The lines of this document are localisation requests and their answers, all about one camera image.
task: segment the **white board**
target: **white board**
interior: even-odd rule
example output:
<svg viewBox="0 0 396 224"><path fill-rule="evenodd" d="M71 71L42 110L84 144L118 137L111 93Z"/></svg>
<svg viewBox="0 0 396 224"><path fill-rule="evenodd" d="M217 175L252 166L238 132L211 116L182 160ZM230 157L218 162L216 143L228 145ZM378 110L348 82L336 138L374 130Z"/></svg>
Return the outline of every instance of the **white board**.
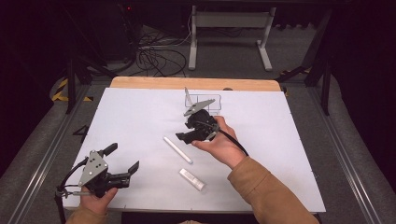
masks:
<svg viewBox="0 0 396 224"><path fill-rule="evenodd" d="M310 212L325 212L283 92L190 90L190 94L219 94L219 114L235 129L250 157L288 186ZM119 148L104 157L111 174L126 173L140 161L139 170L131 177L131 186L119 189L109 208L251 212L250 205L227 180L230 168L175 136L191 131L184 124L186 110L184 90L105 90L75 165L89 156L91 150L101 150L112 143L118 143ZM180 147L193 164L176 154L163 136ZM205 182L205 189L198 191L183 179L178 173L182 168ZM77 170L67 184L77 184L81 174L82 169ZM66 208L78 205L79 197L64 200Z"/></svg>

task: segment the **human hand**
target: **human hand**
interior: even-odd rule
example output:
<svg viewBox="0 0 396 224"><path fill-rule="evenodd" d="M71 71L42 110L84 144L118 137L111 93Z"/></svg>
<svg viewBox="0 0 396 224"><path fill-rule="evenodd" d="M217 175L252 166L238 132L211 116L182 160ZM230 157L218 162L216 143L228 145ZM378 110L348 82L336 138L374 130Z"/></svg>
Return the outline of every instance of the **human hand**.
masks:
<svg viewBox="0 0 396 224"><path fill-rule="evenodd" d="M85 186L82 187L81 191L89 192ZM105 215L107 213L108 204L111 202L114 196L116 196L117 192L117 188L110 189L102 198L98 198L94 194L82 195L80 196L80 204L81 206L90 209L98 215Z"/></svg>
<svg viewBox="0 0 396 224"><path fill-rule="evenodd" d="M237 140L235 131L226 124L224 117L214 116L214 119L224 132ZM211 142L192 141L191 144L203 151L207 151L231 169L246 157L245 153L222 133L217 133Z"/></svg>

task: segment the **brown sleeve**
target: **brown sleeve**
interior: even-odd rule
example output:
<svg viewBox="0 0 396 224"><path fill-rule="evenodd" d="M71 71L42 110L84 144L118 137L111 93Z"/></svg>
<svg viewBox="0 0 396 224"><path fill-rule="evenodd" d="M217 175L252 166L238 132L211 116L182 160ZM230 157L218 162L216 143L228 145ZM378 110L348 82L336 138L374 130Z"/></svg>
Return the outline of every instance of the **brown sleeve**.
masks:
<svg viewBox="0 0 396 224"><path fill-rule="evenodd" d="M260 223L318 223L288 187L250 157L235 166L228 179Z"/></svg>
<svg viewBox="0 0 396 224"><path fill-rule="evenodd" d="M79 206L67 219L66 224L106 224L107 215L98 215L88 208Z"/></svg>

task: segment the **white table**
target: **white table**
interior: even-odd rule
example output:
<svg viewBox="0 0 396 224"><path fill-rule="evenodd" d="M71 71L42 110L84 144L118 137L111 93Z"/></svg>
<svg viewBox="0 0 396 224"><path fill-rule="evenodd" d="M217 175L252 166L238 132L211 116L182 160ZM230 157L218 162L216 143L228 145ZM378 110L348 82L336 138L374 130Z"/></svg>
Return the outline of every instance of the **white table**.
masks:
<svg viewBox="0 0 396 224"><path fill-rule="evenodd" d="M287 185L310 212L325 212L283 92L190 90L195 93L220 94L220 114L235 128L249 155ZM119 148L104 157L111 174L125 173L140 161L131 186L119 190L110 209L251 213L227 180L230 169L175 136L190 131L184 125L184 102L184 90L106 89L75 164L91 150L112 143L118 143ZM193 164L176 154L163 141L164 135L192 158ZM182 168L203 180L205 189L198 191L183 179L178 174ZM81 172L77 170L67 184L77 184ZM64 200L68 209L78 204L79 197Z"/></svg>

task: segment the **left hand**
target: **left hand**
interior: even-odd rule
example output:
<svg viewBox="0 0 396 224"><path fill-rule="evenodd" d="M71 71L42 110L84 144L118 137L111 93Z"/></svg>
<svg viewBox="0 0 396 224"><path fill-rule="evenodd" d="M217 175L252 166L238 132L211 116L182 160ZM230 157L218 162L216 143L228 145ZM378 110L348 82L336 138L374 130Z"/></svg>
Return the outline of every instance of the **left hand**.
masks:
<svg viewBox="0 0 396 224"><path fill-rule="evenodd" d="M81 191L89 191L85 186ZM118 192L117 188L110 189L102 198L96 197L94 194L89 196L80 196L81 206L90 209L98 215L105 215L107 213L107 206L113 200Z"/></svg>

